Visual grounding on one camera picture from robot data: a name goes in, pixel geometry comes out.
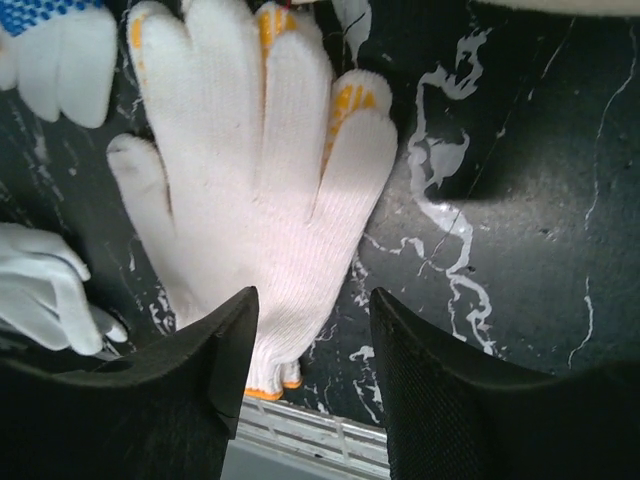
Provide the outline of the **yellow dotted knit glove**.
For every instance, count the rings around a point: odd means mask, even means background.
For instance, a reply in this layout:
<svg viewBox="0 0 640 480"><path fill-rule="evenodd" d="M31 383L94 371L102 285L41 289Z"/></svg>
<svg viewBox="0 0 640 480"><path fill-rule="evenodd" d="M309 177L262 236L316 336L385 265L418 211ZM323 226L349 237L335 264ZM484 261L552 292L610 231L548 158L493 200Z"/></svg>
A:
<svg viewBox="0 0 640 480"><path fill-rule="evenodd" d="M134 66L138 88L146 109L151 108L149 87L142 55L142 24L154 15L174 17L159 1L140 1L128 14L126 35L131 62ZM299 31L317 42L322 34L312 15L290 9L275 1L264 2L255 13L259 25L262 53L267 54L278 35L286 31ZM376 73L352 69L334 82L331 92L328 131L323 162L327 163L343 122L353 112L376 108L387 115L391 108L392 94L386 79Z"/></svg>

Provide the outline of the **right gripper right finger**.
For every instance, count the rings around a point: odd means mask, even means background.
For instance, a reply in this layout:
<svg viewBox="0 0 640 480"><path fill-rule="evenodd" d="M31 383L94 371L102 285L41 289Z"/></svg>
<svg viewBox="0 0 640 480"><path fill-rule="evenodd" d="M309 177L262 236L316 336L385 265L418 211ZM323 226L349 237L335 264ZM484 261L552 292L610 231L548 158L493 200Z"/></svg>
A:
<svg viewBox="0 0 640 480"><path fill-rule="evenodd" d="M370 322L395 479L635 479L639 365L558 377L485 353L384 289Z"/></svg>

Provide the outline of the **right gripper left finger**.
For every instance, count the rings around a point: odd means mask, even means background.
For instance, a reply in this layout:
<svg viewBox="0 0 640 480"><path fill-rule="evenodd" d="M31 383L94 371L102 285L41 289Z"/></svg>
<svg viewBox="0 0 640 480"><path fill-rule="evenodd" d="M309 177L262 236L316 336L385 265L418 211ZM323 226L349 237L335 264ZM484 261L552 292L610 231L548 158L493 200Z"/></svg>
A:
<svg viewBox="0 0 640 480"><path fill-rule="evenodd" d="M217 479L236 435L258 292L87 371L1 360L5 479Z"/></svg>

